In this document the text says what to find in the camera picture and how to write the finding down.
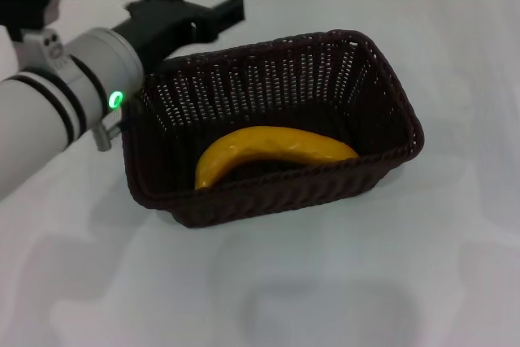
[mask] yellow banana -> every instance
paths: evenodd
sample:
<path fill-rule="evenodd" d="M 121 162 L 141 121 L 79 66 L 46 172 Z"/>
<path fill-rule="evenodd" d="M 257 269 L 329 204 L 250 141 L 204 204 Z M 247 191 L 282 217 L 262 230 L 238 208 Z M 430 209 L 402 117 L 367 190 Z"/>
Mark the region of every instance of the yellow banana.
<path fill-rule="evenodd" d="M 202 154 L 195 189 L 209 187 L 234 167 L 256 160 L 284 160 L 302 164 L 335 163 L 358 154 L 343 142 L 291 128 L 255 126 L 230 133 Z"/>

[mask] white table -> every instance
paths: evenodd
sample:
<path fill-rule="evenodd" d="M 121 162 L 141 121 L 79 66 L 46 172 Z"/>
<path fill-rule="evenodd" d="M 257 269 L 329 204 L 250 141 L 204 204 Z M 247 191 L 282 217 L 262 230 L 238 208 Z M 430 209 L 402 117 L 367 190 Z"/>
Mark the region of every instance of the white table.
<path fill-rule="evenodd" d="M 113 26 L 126 1 L 65 0 L 57 28 Z M 360 30 L 424 151 L 364 196 L 188 230 L 138 206 L 120 143 L 100 154 L 87 134 L 0 203 L 0 345 L 520 345 L 520 0 L 247 0 L 247 15 L 180 53 Z"/>

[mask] basket rim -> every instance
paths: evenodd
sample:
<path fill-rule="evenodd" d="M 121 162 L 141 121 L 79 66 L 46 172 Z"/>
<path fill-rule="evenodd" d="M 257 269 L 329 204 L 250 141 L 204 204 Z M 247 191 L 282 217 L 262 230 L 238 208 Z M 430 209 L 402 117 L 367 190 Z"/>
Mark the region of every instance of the basket rim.
<path fill-rule="evenodd" d="M 132 137 L 133 130 L 130 128 L 123 133 L 123 153 L 125 170 L 127 171 L 128 187 L 130 188 L 132 195 L 139 198 L 139 202 L 143 206 L 165 210 L 173 205 L 182 206 L 183 203 L 190 203 L 198 198 L 204 198 L 205 201 L 207 201 L 208 198 L 212 198 L 213 201 L 217 202 L 221 199 L 222 194 L 229 193 L 230 191 L 245 193 L 248 190 L 251 190 L 251 188 L 257 189 L 258 187 L 268 186 L 273 183 L 287 183 L 297 178 L 326 175 L 327 173 L 334 171 L 351 171 L 358 168 L 362 169 L 363 167 L 379 163 L 385 163 L 385 165 L 397 167 L 400 164 L 415 158 L 424 147 L 423 128 L 415 115 L 413 107 L 410 105 L 410 102 L 406 97 L 401 82 L 398 80 L 387 59 L 369 37 L 358 31 L 331 30 L 327 33 L 301 34 L 298 36 L 279 38 L 274 41 L 239 46 L 237 48 L 190 54 L 183 57 L 165 60 L 155 70 L 155 73 L 168 74 L 169 72 L 176 72 L 180 69 L 185 69 L 186 67 L 201 67 L 217 62 L 221 63 L 223 57 L 236 61 L 243 58 L 245 55 L 251 57 L 252 55 L 265 54 L 271 51 L 300 49 L 306 46 L 339 43 L 344 42 L 345 38 L 353 40 L 353 42 L 358 45 L 361 44 L 361 48 L 367 50 L 370 54 L 373 54 L 368 56 L 370 64 L 377 67 L 381 72 L 386 84 L 392 91 L 392 97 L 396 100 L 396 103 L 400 107 L 404 116 L 409 138 L 407 144 L 392 148 L 381 154 L 370 154 L 338 163 L 301 167 L 283 172 L 273 172 L 255 178 L 221 184 L 208 189 L 151 193 L 145 187 L 145 182 L 135 164 L 135 162 L 138 161 L 138 149 L 135 145 L 137 140 L 135 137 Z"/>

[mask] wicker basket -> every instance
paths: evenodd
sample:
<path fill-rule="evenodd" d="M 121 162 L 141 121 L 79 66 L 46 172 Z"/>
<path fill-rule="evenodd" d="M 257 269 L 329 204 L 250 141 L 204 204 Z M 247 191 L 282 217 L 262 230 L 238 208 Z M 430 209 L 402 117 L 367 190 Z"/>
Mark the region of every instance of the wicker basket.
<path fill-rule="evenodd" d="M 167 60 L 127 106 L 128 187 L 186 227 L 332 202 L 372 189 L 424 145 L 421 124 L 385 57 L 352 31 L 306 34 Z M 194 191 L 204 150 L 255 125 L 316 132 L 361 157 L 322 166 L 257 162 Z"/>

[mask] black stripe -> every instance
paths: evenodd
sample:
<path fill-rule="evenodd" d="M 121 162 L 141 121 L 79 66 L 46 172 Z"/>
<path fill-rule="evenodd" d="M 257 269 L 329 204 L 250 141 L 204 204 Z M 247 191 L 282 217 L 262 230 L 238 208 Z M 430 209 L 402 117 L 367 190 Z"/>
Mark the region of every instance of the black stripe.
<path fill-rule="evenodd" d="M 85 76 L 89 78 L 90 82 L 93 84 L 94 88 L 97 91 L 97 95 L 101 100 L 103 117 L 106 117 L 108 115 L 108 97 L 106 96 L 106 92 L 103 88 L 103 85 L 99 81 L 98 77 L 94 75 L 94 72 L 92 72 L 85 63 L 83 63 L 81 60 L 79 60 L 72 54 L 69 54 L 69 56 L 71 57 L 72 61 L 76 64 L 76 66 L 84 73 Z"/>
<path fill-rule="evenodd" d="M 43 77 L 58 87 L 62 94 L 65 95 L 65 98 L 68 99 L 74 108 L 74 111 L 78 115 L 78 121 L 80 123 L 80 134 L 78 135 L 78 138 L 80 138 L 87 130 L 87 116 L 85 115 L 85 111 L 83 110 L 83 106 L 81 105 L 80 100 L 72 92 L 67 83 L 65 83 L 59 76 L 56 76 L 54 73 L 48 72 L 45 69 L 27 67 L 24 69 L 24 72 L 31 72 L 35 75 L 38 75 L 39 77 Z"/>
<path fill-rule="evenodd" d="M 72 121 L 69 117 L 67 110 L 63 107 L 62 103 L 57 99 L 42 83 L 31 79 L 28 76 L 24 75 L 14 75 L 10 77 L 8 80 L 17 80 L 26 85 L 30 85 L 33 87 L 38 93 L 43 95 L 47 101 L 53 106 L 53 108 L 58 112 L 59 116 L 62 118 L 63 125 L 65 125 L 65 130 L 67 131 L 67 147 L 74 141 L 74 128 L 72 127 Z"/>

